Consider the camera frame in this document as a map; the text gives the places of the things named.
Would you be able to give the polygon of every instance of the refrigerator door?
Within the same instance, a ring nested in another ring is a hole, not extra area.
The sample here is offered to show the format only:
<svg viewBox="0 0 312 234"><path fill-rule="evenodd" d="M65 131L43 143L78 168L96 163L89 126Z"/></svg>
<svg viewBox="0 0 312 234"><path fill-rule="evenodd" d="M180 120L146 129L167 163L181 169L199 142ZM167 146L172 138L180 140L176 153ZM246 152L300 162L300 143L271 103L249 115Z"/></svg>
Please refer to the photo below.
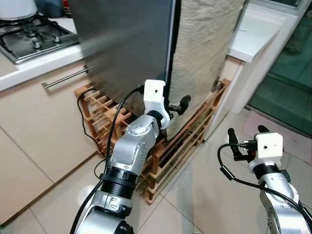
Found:
<svg viewBox="0 0 312 234"><path fill-rule="evenodd" d="M175 0L71 0L95 87L116 102L146 79L167 82ZM134 94L125 107L144 111Z"/></svg>

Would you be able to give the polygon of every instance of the power cord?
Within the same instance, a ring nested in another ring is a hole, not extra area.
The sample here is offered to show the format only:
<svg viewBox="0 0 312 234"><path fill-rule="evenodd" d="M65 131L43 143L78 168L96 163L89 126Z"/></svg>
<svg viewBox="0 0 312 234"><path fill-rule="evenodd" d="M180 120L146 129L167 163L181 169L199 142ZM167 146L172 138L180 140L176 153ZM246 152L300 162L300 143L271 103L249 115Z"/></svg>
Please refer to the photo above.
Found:
<svg viewBox="0 0 312 234"><path fill-rule="evenodd" d="M302 206L301 202L299 202L299 204L297 204L295 201L293 201L292 199L290 199L289 197L281 194L280 192L276 191L276 190L273 190L273 189L270 189L270 188L267 188L267 187L264 187L264 186L260 186L260 185L257 185L257 184L253 184L253 183L249 183L249 182L246 182L244 180L241 180L241 179L237 179L233 174L232 172L223 164L222 160L221 160L221 150L225 147L228 147L228 146L238 146L238 147L245 147L245 144L224 144L224 145L221 145L219 148L218 148L218 151L217 151L217 156L218 156L218 160L219 160L219 163L220 163L220 170L223 172L223 174L229 179L229 180L234 180L238 183L241 183L241 184L244 184L244 185L247 185L247 186L250 186L250 187L254 187L254 188L258 188L260 190L264 190L270 194L273 194L273 195L276 195L276 196L279 196L280 198L288 201L290 204L292 204L294 206L294 208L302 214L302 216L304 217L305 221L307 222L308 224L308 227L310 229L310 231L312 230L312 218L309 216L309 214L307 213L307 211L304 209L304 207Z"/></svg>
<svg viewBox="0 0 312 234"><path fill-rule="evenodd" d="M109 165L109 159L110 159L110 146L111 146L111 140L112 140L112 136L113 136L113 131L114 131L114 127L115 127L115 123L116 123L116 120L117 120L117 116L123 106L123 104L125 103L125 101L132 95L134 94L135 92L140 92L141 94L144 93L144 85L141 85L133 90L131 90L124 98L123 100L121 101L121 103L119 104L118 106L118 109L114 115L114 119L113 119L113 122L112 122L112 127L110 129L110 132L109 132L109 135L108 135L108 138L107 138L107 144L106 144L106 163L105 163L105 171L104 173L107 173L108 171L108 165Z"/></svg>
<svg viewBox="0 0 312 234"><path fill-rule="evenodd" d="M78 99L77 99L77 107L79 109L79 112L80 112L80 115L81 115L81 119L82 119L82 127L83 127L83 132L86 136L88 136L91 140L93 140L95 142L95 144L97 145L97 148L98 148L98 151L100 152L100 154L102 154L102 156L104 157L104 159L102 161L100 161L94 168L93 172L94 172L94 175L99 179L99 176L96 174L96 169L97 167L105 161L105 154L102 153L101 151L101 147L100 145L98 144L97 140L95 140L92 136L90 136L89 134L87 134L86 132L86 128L84 126L84 117L83 117L83 113L82 113L82 110L81 110L81 107L79 105L79 101L81 100L81 98L86 94L88 93L89 91L92 91L92 90L95 90L95 88L91 88L91 89L88 89L86 91L84 91L82 94L79 95Z"/></svg>
<svg viewBox="0 0 312 234"><path fill-rule="evenodd" d="M87 92L89 92L89 91L91 91L91 90L94 90L94 88L89 89L89 90L86 90L85 92L83 92L83 93L78 97L78 99L77 99L77 106L78 106L78 108L79 108L79 111L80 111L80 114L81 114L81 117L82 117L82 126L83 126L83 131L84 131L84 133L85 133L89 138L91 138L91 139L97 144L97 147L99 148L99 151L101 152L100 146L99 146L98 142L97 142L92 136L90 136L89 134L86 133L86 129L85 129L85 127L84 127L84 118L83 118L83 114L82 114L81 108L80 108L80 106L79 106L79 100L81 99L81 97L82 97L85 93L87 93ZM106 161L104 173L106 173L107 170L108 170L109 157L110 157L110 147L109 147L109 146L111 145L111 140L112 140L112 136L113 136L114 126L115 126L115 123L116 123L116 119L117 119L118 113L120 112L120 110L121 110L123 104L125 103L125 101L126 101L133 93L135 93L135 92L140 92L141 94L143 94L143 93L144 93L144 85L141 85L141 86L139 86L139 87L133 89L132 91L130 91L130 92L123 98L123 100L121 101L121 103L119 104L118 109L117 109L117 111L116 111L116 113L115 113L115 115L114 115L114 119L113 119L113 122L112 122L112 126L111 126L111 129L110 129L110 132L109 132L109 136L108 136L108 139L107 139L106 158L103 159L102 161L100 161L100 162L95 166L95 168L94 168L94 174L95 174L95 176L96 176L97 178L99 178L99 176L97 176L97 174L96 174L96 168L98 167L98 165L99 165L100 163L102 163L103 161ZM99 189L99 187L102 185L103 182L104 182L104 180L103 180L103 179L100 179L100 181L97 183L97 185L94 187L94 189L89 193L89 195L88 195L88 196L86 197L86 199L83 201L82 205L80 206L80 208L79 208L79 210L78 210L78 212L77 212L77 214L76 214L75 220L74 220L73 225L72 225L72 228L71 228L71 230L70 230L70 234L75 234L75 230L76 230L77 224L78 224L78 222L79 222L79 219L80 219L80 216L81 216L81 214L82 214L82 212L83 212L84 207L87 205L88 201L91 199L91 197L93 196L93 194Z"/></svg>

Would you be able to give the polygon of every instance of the grout line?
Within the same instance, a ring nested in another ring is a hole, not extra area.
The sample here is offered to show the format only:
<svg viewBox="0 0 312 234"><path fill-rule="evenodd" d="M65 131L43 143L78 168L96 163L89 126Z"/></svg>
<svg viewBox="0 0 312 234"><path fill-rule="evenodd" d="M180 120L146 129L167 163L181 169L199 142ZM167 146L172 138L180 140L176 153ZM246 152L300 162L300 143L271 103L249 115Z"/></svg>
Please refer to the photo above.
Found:
<svg viewBox="0 0 312 234"><path fill-rule="evenodd" d="M180 176L183 174L183 172L186 170L186 168L189 167L189 165L191 164L191 162L193 161L193 159L198 155L198 152L202 149L202 147L204 146L204 143L202 143L199 148L196 149L196 153L194 153L194 155L192 155L189 159L189 163L185 165L185 167L183 168L183 170L180 171L180 174L176 177L175 181L172 183L172 185L168 188L167 192L163 195L163 197L165 197L167 195L167 193L171 190L171 188L174 186L174 184L177 182L177 180L180 178Z"/></svg>
<svg viewBox="0 0 312 234"><path fill-rule="evenodd" d="M140 229L144 226L144 224L147 222L147 220L151 217L151 215L154 213L154 211L156 210L156 208L160 205L160 203L162 202L162 200L165 198L163 195L162 196L162 199L160 200L160 202L155 206L155 208L152 210L152 212L149 214L149 216L146 218L146 220L142 223L142 225L138 228L137 232L138 233L140 231Z"/></svg>
<svg viewBox="0 0 312 234"><path fill-rule="evenodd" d="M294 158L295 160L299 160L301 163L305 163L305 164L307 164L309 167L311 167L311 168L312 168L312 165L310 165L308 162L306 162L305 160L303 160L303 159L302 159L302 158L300 158L299 156L297 156L297 155L293 155L293 154L288 153L288 152L285 152L285 153L287 153L287 154L289 155L289 161L288 161L287 167L288 167L289 162L290 162L291 157L292 157L292 158Z"/></svg>
<svg viewBox="0 0 312 234"><path fill-rule="evenodd" d="M214 135L214 133L218 130L219 126L221 125L221 123L225 120L225 118L228 116L228 114L230 113L231 111L228 111L226 113L226 115L220 120L220 122L216 125L216 127L214 128L214 130L210 133L209 137L207 138L206 142L208 142L211 137Z"/></svg>
<svg viewBox="0 0 312 234"><path fill-rule="evenodd" d="M43 198L48 192L52 191L56 186L61 184L67 177L69 177L71 174L73 174L75 171L77 171L80 167L82 167L87 161L92 159L97 152L94 152L92 155L87 157L83 162L81 162L78 166L76 166L74 169L72 169L69 173L64 175L61 179L56 181L54 184L52 184L50 187L48 187L45 191L43 191L40 195L35 197L32 201L30 201L25 207L23 207L20 211L18 211L16 214L14 214L12 217L10 217L7 221L5 221L3 224L6 226L7 223L10 223L12 220L16 219L22 212L27 210L30 206L35 204L37 201L39 201L41 198Z"/></svg>
<svg viewBox="0 0 312 234"><path fill-rule="evenodd" d="M311 61L309 61L309 62L304 66L303 70L300 72L300 74L296 77L295 80L298 80L299 76L301 76L302 73L306 70L306 68L309 66L310 62L311 62Z"/></svg>
<svg viewBox="0 0 312 234"><path fill-rule="evenodd" d="M215 148L216 150L218 150L218 148L216 147L216 146L214 146L214 145L212 145L211 143L210 143L210 145L213 147L213 148ZM233 161L234 161L234 158L232 157L232 156L230 156L229 154L227 154L225 151L224 152L221 152L221 154L224 154L224 155L226 155L227 157L229 157L230 159L232 159ZM248 167L247 166L245 166L243 163L241 163L240 161L237 161L240 165L242 165L244 168L247 168L248 169Z"/></svg>
<svg viewBox="0 0 312 234"><path fill-rule="evenodd" d="M35 166L52 182L52 184L54 184L54 181L38 166L38 164L36 164L35 161L33 161L33 159L17 144L16 141L14 141L14 139L0 126L0 130L2 130L6 136L8 138L10 138L11 141L13 141L13 143L29 158L29 160L31 160Z"/></svg>
<svg viewBox="0 0 312 234"><path fill-rule="evenodd" d="M196 226L188 217L186 217L177 207L175 207L169 200L167 200L165 197L164 199L173 207L175 208L181 215L183 215L188 221L190 221L190 223L192 223L196 228L199 229L199 231L202 233L202 234L205 234L198 226Z"/></svg>
<svg viewBox="0 0 312 234"><path fill-rule="evenodd" d="M289 162L291 161L291 155L288 154L288 160L287 160L287 163L286 163L286 170L288 169L288 165L289 165Z"/></svg>
<svg viewBox="0 0 312 234"><path fill-rule="evenodd" d="M42 224L39 222L39 220L37 219L35 213L32 211L32 209L29 207L30 212L33 214L33 216L35 217L36 221L38 222L38 224L40 225L40 227L42 228L43 232L45 234L47 234L47 232L45 231L45 229L43 228Z"/></svg>

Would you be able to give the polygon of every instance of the kitchen counter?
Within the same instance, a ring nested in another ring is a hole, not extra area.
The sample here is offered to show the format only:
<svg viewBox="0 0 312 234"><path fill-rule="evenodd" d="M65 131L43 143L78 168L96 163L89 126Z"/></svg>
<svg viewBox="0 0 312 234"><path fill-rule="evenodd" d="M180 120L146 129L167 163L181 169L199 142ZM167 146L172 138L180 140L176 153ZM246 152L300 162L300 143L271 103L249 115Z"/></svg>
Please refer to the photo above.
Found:
<svg viewBox="0 0 312 234"><path fill-rule="evenodd" d="M60 26L73 33L77 33L73 19L59 18L52 20L58 22ZM251 62L257 53L264 49L274 38L280 27L279 22L270 18L269 11L260 10L253 4L249 4L240 28L230 45L228 55L246 62ZM75 45L35 58L20 65L15 65L18 69L17 71L0 77L0 91L81 59L83 59L81 47L80 45ZM3 71L4 69L9 69L9 67L0 64L0 69Z"/></svg>
<svg viewBox="0 0 312 234"><path fill-rule="evenodd" d="M73 19L58 18L50 19L56 21L60 26L67 30L77 33ZM15 85L26 82L32 78L40 76L44 73L56 70L62 66L83 59L80 45L74 45L53 53L32 59L20 65L14 65L18 69L5 76L0 77L0 91L11 88ZM4 69L12 69L12 67L0 64L2 72Z"/></svg>
<svg viewBox="0 0 312 234"><path fill-rule="evenodd" d="M276 36L282 24L270 11L249 4L227 55L245 62L264 49Z"/></svg>

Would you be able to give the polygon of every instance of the glass door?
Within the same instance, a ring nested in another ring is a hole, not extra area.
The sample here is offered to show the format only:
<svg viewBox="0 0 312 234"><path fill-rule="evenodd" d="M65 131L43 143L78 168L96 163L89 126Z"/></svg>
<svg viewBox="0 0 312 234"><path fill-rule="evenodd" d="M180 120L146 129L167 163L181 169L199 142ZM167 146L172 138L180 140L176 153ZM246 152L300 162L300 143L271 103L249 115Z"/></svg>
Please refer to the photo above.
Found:
<svg viewBox="0 0 312 234"><path fill-rule="evenodd" d="M312 4L249 106L312 136Z"/></svg>

